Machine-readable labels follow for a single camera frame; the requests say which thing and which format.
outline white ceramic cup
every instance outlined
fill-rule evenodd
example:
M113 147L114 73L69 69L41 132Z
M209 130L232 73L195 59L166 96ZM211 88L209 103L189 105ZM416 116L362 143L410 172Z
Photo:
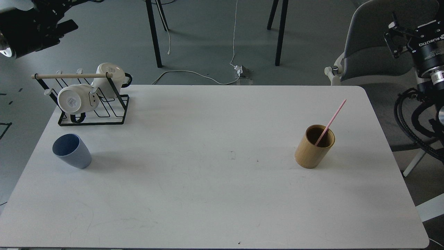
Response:
M60 90L57 97L59 107L69 115L93 111L99 105L99 97L91 93L89 84L74 84Z
M97 74L104 74L104 73L112 73L113 77L111 78L114 82L114 85L117 89L117 92L120 93L121 88L125 88L131 84L132 77L130 74L125 73L121 67L112 64L112 63L102 63L97 67ZM116 97L110 83L108 82L107 78L94 78L92 82L92 86L94 88L100 88L100 90L97 91L99 95L104 95L106 98L114 98Z

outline gray floor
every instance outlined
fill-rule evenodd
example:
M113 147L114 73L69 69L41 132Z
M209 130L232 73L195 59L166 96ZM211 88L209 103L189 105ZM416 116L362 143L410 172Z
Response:
M329 85L323 74L343 52L351 17L360 0L290 1L281 66L274 66L278 18L271 31L266 24L269 0L239 0L233 64L252 70L242 85ZM3 0L0 9L29 9L30 2ZM113 62L130 73L133 84L150 84L166 70L191 70L220 82L234 80L233 27L236 1L177 0L164 5L168 34L155 11L164 67L156 67L143 0L106 0L85 3L69 10L79 29L67 34L57 46L17 60L0 57L0 123L12 123L0 140L0 204L6 202L48 122L55 104L43 95L30 76L34 73L95 73L97 65ZM413 72L394 81L414 82ZM380 77L349 80L350 84L380 81ZM211 80L189 74L170 73L160 85L213 85ZM6 128L0 125L0 134ZM416 152L394 153L404 169ZM444 193L444 168L426 156L405 179L416 205ZM7 204L0 206L0 213ZM424 223L430 238L444 243L444 216ZM440 249L431 242L428 249Z

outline pink straw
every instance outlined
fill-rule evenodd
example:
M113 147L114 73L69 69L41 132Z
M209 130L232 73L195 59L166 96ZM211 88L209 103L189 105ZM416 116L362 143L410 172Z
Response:
M332 124L334 118L336 118L337 114L339 113L339 110L341 110L342 106L344 106L344 103L347 99L345 99L341 105L339 106L339 108L336 110L336 113L333 115L332 119L330 120L330 122L327 124L327 126L325 127L324 131L322 131L321 136L319 137L319 139L317 140L317 142L314 144L314 146L317 146L318 143L321 141L322 137L325 135L325 133L327 132L327 130L329 130L330 125Z

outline wooden cup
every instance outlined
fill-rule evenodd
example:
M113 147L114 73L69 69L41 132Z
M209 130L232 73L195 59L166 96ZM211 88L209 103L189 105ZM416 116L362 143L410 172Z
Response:
M311 125L305 131L299 146L294 153L296 162L306 169L315 168L335 142L333 132L329 129L317 146L314 144L324 131L324 125Z

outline chair leg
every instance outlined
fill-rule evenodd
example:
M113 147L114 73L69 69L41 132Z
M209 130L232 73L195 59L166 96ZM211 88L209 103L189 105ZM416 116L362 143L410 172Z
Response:
M427 221L444 214L444 194L416 206L421 221Z
M157 10L159 10L160 20L162 20L163 29L165 31L170 30L168 28L167 19L165 17L165 13L163 13L163 7L160 0L155 0L157 4Z
M402 172L404 177L407 175L418 165L418 163L422 160L425 155L425 151L420 149L416 156L413 158L412 162L407 166L407 168Z
M271 25L273 25L274 15L276 14L276 9L278 8L279 0L273 0L273 5L271 6L270 17L268 18L267 29L271 30Z
M153 39L154 55L156 56L157 68L162 67L162 59L160 58L159 41L157 39L156 24L154 22L153 6L151 1L147 0L148 21L150 23L151 38Z
M276 60L274 61L275 66L279 66L281 64L282 43L284 41L285 20L287 19L287 9L288 9L288 0L283 0L282 1L281 23L279 24L279 35L277 37Z

